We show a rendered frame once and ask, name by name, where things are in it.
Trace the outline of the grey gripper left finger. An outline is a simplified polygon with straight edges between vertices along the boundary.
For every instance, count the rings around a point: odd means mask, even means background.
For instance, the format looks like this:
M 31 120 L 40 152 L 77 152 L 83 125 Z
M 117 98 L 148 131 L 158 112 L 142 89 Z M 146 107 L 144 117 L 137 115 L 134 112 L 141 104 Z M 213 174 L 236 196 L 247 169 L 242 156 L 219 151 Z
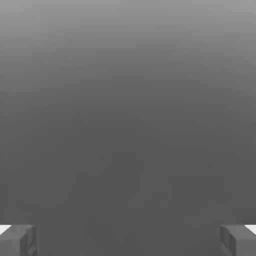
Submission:
M 0 256 L 38 256 L 37 226 L 0 224 Z

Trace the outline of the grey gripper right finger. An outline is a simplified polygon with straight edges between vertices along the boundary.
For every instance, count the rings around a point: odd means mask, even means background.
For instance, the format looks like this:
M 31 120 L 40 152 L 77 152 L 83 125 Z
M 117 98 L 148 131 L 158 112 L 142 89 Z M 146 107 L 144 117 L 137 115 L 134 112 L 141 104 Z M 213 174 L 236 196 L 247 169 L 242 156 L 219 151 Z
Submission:
M 256 224 L 221 225 L 223 256 L 256 256 Z

